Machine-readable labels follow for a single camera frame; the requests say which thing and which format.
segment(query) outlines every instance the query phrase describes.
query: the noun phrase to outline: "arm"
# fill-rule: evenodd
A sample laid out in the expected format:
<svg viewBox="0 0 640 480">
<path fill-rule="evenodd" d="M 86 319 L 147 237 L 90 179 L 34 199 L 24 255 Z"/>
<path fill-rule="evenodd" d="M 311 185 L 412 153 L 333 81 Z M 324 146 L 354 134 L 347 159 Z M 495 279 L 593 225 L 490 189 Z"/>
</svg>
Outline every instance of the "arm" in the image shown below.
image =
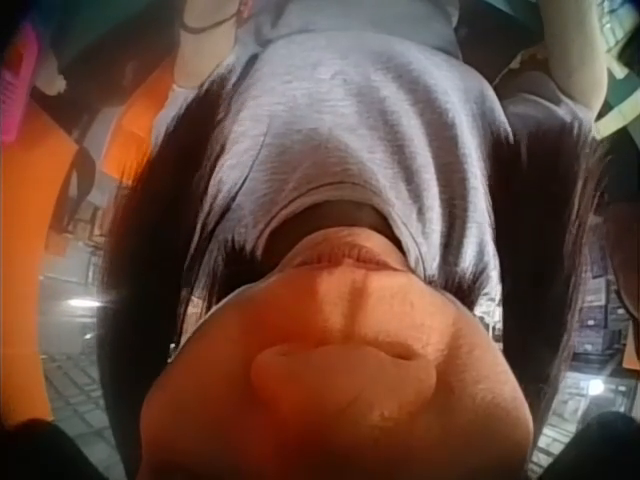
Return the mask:
<svg viewBox="0 0 640 480">
<path fill-rule="evenodd" d="M 600 110 L 607 93 L 605 47 L 596 0 L 539 0 L 549 70 L 562 93 Z"/>
<path fill-rule="evenodd" d="M 179 87 L 197 88 L 231 54 L 236 37 L 236 18 L 212 29 L 189 33 L 226 19 L 238 11 L 239 0 L 187 0 L 180 30 L 180 48 L 174 68 Z"/>
</svg>

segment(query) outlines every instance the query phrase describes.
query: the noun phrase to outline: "ceiling light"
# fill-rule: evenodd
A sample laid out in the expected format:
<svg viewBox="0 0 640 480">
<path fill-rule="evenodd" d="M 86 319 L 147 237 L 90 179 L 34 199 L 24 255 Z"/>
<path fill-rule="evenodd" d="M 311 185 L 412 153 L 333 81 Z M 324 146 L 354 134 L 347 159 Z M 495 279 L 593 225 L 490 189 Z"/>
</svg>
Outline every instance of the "ceiling light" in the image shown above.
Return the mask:
<svg viewBox="0 0 640 480">
<path fill-rule="evenodd" d="M 95 298 L 72 298 L 67 300 L 67 303 L 72 307 L 80 307 L 80 308 L 96 308 L 102 305 Z"/>
<path fill-rule="evenodd" d="M 589 380 L 589 386 L 587 387 L 587 393 L 592 397 L 600 395 L 604 392 L 604 382 L 599 378 Z"/>
</svg>

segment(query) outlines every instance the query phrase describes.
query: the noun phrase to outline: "black strap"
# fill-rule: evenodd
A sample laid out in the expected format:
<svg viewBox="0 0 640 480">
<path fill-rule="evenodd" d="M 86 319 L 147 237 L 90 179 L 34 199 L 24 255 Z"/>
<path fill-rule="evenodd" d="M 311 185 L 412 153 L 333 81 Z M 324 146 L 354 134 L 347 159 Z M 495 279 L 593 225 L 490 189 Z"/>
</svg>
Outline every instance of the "black strap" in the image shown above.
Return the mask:
<svg viewBox="0 0 640 480">
<path fill-rule="evenodd" d="M 225 23 L 227 23 L 230 20 L 233 20 L 237 16 L 238 16 L 238 11 L 236 10 L 235 12 L 233 12 L 228 17 L 225 17 L 222 20 L 218 20 L 217 22 L 212 23 L 211 25 L 206 25 L 204 27 L 192 27 L 191 25 L 187 25 L 184 22 L 184 18 L 183 18 L 181 23 L 180 23 L 180 29 L 183 32 L 189 33 L 191 35 L 200 35 L 201 33 L 205 33 L 205 32 L 208 32 L 210 30 L 213 30 L 214 28 L 217 28 L 220 25 L 224 25 Z"/>
</svg>

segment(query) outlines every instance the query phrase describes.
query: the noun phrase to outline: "orange wall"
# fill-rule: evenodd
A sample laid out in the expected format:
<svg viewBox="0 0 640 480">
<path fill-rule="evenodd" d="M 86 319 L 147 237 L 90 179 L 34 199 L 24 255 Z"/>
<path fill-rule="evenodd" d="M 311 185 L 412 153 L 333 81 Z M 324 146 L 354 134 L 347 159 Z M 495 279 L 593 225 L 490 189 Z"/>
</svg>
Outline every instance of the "orange wall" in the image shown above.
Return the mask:
<svg viewBox="0 0 640 480">
<path fill-rule="evenodd" d="M 76 145 L 38 107 L 2 146 L 0 413 L 51 418 L 38 345 L 38 288 L 53 206 Z"/>
</svg>

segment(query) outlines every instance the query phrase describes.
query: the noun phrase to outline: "person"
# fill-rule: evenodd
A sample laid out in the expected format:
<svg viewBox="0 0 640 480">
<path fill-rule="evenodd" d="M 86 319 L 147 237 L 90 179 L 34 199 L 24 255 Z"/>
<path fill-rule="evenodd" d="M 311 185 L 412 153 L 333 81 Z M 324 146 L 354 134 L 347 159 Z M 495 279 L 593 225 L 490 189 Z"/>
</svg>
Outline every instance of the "person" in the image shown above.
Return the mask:
<svg viewBox="0 0 640 480">
<path fill-rule="evenodd" d="M 593 2 L 540 7 L 548 74 L 494 89 L 454 1 L 262 2 L 237 37 L 238 2 L 186 2 L 105 259 L 130 476 L 523 472 L 570 355 L 606 91 Z M 500 311 L 503 352 L 476 318 Z"/>
</svg>

